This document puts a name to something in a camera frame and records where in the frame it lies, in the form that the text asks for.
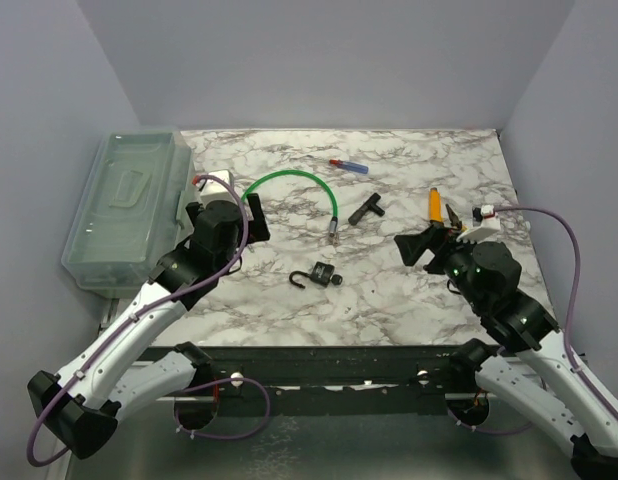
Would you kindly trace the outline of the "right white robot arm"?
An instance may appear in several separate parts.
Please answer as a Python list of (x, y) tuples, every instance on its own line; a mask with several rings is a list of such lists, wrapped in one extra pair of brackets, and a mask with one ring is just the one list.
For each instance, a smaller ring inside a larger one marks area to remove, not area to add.
[(441, 225), (394, 241), (406, 266), (432, 252), (425, 271), (447, 276), (488, 335), (546, 383), (526, 379), (473, 339), (449, 367), (451, 384), (463, 392), (478, 386), (509, 404), (569, 455), (579, 478), (618, 479), (618, 419), (607, 409), (612, 401), (596, 398), (581, 377), (586, 364), (566, 350), (556, 320), (519, 289), (522, 268), (510, 250), (501, 242), (466, 242)]

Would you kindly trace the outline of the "black head key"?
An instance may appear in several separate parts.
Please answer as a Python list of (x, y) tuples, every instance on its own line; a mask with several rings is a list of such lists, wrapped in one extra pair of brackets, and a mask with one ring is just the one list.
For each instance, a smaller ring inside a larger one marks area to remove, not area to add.
[(343, 283), (343, 277), (339, 274), (334, 274), (329, 280), (331, 285), (340, 286)]

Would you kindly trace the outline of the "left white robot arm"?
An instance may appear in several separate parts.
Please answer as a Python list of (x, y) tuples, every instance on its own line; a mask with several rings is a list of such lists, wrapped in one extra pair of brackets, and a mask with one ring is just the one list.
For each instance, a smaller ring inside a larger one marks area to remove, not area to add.
[(130, 367), (168, 326), (218, 286), (251, 243), (269, 240), (260, 198), (192, 202), (193, 233), (164, 255), (123, 313), (78, 357), (57, 372), (38, 371), (27, 391), (37, 416), (27, 459), (40, 465), (34, 445), (47, 428), (79, 459), (94, 455), (132, 412), (160, 396), (203, 393), (211, 380), (203, 352), (190, 343), (131, 373)]

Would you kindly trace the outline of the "black padlock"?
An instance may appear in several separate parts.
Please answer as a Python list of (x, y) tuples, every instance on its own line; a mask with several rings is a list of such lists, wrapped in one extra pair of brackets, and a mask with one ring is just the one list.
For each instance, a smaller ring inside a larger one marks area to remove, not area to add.
[(316, 262), (310, 272), (293, 271), (289, 274), (288, 280), (291, 285), (297, 288), (300, 288), (300, 289), (305, 289), (306, 286), (300, 283), (299, 281), (297, 281), (295, 279), (296, 276), (301, 276), (303, 278), (306, 278), (312, 283), (319, 285), (321, 287), (328, 287), (331, 285), (329, 282), (330, 277), (333, 276), (334, 274), (337, 274), (337, 273), (335, 272), (335, 267), (333, 265), (323, 263), (323, 262)]

